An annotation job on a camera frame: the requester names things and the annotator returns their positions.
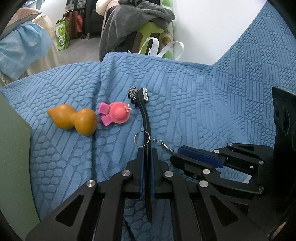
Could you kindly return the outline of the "orange gourd ornament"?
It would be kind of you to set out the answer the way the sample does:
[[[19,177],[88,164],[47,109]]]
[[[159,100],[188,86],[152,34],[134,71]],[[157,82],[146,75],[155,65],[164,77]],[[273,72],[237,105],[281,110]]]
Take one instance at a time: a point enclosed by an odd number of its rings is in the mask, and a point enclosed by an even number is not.
[[[63,130],[74,128],[83,136],[90,136],[97,129],[97,116],[95,111],[83,108],[76,111],[68,104],[61,104],[55,108],[49,108],[47,114],[52,118],[55,125]]]

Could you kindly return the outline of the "pink hat hair clip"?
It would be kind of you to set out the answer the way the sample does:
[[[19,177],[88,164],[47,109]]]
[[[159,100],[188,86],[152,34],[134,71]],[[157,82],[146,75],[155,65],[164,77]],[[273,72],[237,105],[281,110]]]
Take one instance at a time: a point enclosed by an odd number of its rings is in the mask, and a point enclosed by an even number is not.
[[[101,121],[105,126],[111,123],[125,123],[128,121],[131,111],[130,105],[123,102],[112,102],[111,104],[102,102],[98,109],[98,112],[102,114]]]

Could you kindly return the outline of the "blue textured sofa cover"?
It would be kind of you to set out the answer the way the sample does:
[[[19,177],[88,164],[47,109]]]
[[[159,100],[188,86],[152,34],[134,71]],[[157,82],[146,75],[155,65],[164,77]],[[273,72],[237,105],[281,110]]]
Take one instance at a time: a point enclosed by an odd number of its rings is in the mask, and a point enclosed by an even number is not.
[[[151,164],[156,149],[169,170],[186,181],[197,183],[170,161],[181,146],[209,152],[228,143],[274,148],[272,89],[295,94],[295,37],[281,10],[279,3],[267,2],[213,65],[111,52],[101,62],[56,67],[3,87],[1,95],[31,126],[30,180],[39,221],[88,180],[110,180],[136,159],[133,137],[143,122],[135,95],[141,88],[149,97],[151,136],[174,151],[151,142]],[[128,121],[105,126],[98,112],[102,102],[129,104]],[[61,104],[95,111],[95,133],[58,128],[47,110]],[[214,168],[221,178],[260,186],[262,166]],[[295,240],[295,224],[267,237]],[[155,199],[152,192],[152,222],[147,220],[144,168],[141,197],[125,200],[121,240],[174,240],[169,199]]]

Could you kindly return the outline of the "white tote bag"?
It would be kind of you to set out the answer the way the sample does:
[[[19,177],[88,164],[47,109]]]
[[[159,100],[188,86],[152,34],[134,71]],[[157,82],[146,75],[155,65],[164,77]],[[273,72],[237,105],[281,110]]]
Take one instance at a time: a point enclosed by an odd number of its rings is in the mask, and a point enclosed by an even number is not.
[[[171,49],[175,46],[179,45],[181,48],[181,52],[178,56],[174,57]],[[160,58],[167,58],[168,54],[170,56],[169,59],[179,60],[182,54],[185,51],[185,45],[180,41],[170,41],[165,44],[162,48],[158,38],[155,37],[147,37],[142,43],[139,42],[138,38],[136,38],[132,50],[127,50],[128,53],[135,53],[135,54],[144,54],[152,57],[160,57]]]

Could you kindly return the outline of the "fruit print rolled mat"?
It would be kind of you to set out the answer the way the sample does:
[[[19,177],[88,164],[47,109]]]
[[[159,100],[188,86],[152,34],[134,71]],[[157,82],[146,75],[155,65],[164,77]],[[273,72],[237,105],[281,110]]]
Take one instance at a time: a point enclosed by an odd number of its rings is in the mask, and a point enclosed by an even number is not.
[[[160,0],[160,5],[163,8],[173,11],[173,1],[172,0]],[[169,42],[174,40],[173,32],[173,22],[168,24],[168,27],[160,34],[159,37],[159,51],[161,51]],[[174,47],[171,46],[168,51],[164,54],[164,58],[173,59],[174,58]]]

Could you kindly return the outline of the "green plastic stool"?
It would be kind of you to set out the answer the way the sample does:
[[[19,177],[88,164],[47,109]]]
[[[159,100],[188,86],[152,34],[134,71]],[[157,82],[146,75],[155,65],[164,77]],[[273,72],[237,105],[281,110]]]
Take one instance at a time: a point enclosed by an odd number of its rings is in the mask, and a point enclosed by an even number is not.
[[[137,31],[129,34],[126,39],[120,43],[117,47],[114,48],[113,51],[116,52],[132,52],[138,53],[142,47],[140,53],[147,54],[148,47],[152,46],[152,43],[144,44],[145,40],[148,37],[159,38],[162,33],[164,33],[164,29],[159,28],[154,22],[147,22],[142,27],[140,27]]]

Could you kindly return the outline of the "grey fleece blanket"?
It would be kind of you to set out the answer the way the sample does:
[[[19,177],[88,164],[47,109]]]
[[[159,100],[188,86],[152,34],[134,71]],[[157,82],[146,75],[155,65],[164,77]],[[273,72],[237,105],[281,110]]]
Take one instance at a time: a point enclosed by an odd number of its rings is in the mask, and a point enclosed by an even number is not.
[[[175,19],[174,13],[150,1],[119,1],[105,21],[100,44],[99,60],[125,41],[126,37],[148,22],[166,29]]]

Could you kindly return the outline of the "light blue bed quilt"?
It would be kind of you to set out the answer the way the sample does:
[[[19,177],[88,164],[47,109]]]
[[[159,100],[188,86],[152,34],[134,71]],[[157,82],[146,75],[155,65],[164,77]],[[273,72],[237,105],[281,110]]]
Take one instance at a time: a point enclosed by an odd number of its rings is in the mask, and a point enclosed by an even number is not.
[[[31,21],[18,25],[1,39],[1,72],[18,80],[33,62],[46,56],[52,46],[52,39],[40,25]]]

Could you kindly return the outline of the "green shopping bag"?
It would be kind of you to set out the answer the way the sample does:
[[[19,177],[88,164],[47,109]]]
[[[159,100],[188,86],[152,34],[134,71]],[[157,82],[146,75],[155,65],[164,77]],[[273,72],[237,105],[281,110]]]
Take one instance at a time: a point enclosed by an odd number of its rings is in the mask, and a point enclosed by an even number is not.
[[[56,22],[55,32],[58,51],[65,50],[70,45],[69,30],[69,20],[62,18]]]

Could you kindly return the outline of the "red suitcase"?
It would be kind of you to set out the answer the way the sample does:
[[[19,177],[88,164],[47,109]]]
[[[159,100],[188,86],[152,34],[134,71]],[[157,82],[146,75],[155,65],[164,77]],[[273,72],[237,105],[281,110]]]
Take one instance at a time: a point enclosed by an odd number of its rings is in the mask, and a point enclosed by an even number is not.
[[[85,34],[85,13],[83,9],[66,12],[64,17],[69,20],[70,39],[77,39]]]

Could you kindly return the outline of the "cream fluffy garment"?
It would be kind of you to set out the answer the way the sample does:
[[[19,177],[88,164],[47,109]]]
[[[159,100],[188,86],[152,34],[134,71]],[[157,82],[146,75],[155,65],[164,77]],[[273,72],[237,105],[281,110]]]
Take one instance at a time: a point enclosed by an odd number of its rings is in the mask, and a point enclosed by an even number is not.
[[[100,16],[104,16],[106,9],[108,6],[112,7],[112,6],[116,6],[118,5],[118,1],[112,1],[112,0],[98,0],[96,2],[96,12],[100,15]]]

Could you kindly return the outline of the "black suitcase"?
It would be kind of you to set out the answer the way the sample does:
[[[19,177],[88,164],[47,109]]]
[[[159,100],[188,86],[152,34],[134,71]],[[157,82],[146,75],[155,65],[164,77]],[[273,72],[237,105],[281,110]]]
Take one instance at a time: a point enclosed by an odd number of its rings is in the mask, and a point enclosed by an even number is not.
[[[86,0],[67,0],[65,11],[77,11],[81,9],[85,9]]]

